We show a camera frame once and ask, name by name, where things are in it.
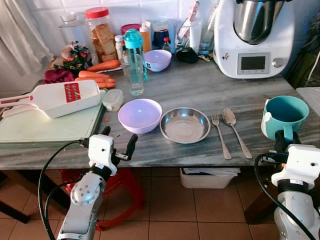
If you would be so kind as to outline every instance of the teal mug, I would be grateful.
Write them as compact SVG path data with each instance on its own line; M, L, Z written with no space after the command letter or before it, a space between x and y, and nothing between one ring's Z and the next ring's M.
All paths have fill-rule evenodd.
M294 132L298 133L309 115L308 105L294 96L276 96L265 101L261 130L271 140L275 133L284 131L287 143L293 141Z

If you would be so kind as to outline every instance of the bread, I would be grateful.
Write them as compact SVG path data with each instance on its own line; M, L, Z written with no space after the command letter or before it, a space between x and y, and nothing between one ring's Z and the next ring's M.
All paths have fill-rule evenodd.
M114 34L110 31L108 24L100 24L92 30L92 44L100 63L118 59Z

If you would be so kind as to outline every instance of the white curtain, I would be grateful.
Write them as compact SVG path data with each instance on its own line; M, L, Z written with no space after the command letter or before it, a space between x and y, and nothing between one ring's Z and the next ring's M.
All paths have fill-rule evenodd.
M20 75L38 72L53 59L25 0L0 0L0 57Z

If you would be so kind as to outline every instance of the spoon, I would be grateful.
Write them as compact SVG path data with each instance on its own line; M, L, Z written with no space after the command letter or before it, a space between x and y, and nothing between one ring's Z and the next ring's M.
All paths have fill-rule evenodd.
M235 135L237 136L237 138L239 140L242 152L245 155L245 157L247 159L252 159L252 155L251 155L249 149L245 145L244 141L242 141L241 137L239 136L237 130L234 127L234 125L236 124L236 116L234 115L234 113L229 108L225 108L225 109L223 109L223 112L222 112L222 119L225 122L225 124L229 125L234 130Z

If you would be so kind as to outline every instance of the digital display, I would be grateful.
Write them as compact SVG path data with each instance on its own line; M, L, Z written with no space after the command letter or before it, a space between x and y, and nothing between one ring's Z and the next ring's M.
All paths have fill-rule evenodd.
M241 58L241 70L264 70L265 67L265 56L243 56Z

